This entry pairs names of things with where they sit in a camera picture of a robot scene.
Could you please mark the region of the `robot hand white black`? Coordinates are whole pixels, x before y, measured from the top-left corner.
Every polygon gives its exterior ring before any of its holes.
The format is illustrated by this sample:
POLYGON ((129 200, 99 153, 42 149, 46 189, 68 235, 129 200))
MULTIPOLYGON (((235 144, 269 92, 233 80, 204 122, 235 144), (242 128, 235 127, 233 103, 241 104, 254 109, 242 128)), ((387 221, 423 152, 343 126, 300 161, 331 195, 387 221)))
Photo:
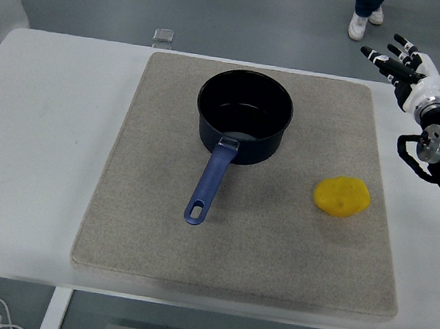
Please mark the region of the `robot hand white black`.
POLYGON ((440 74, 428 54, 420 52, 412 42, 397 33, 394 40, 399 46, 387 46, 391 56, 367 46, 360 51, 393 85, 401 110, 413 113, 425 100, 440 98, 440 74))

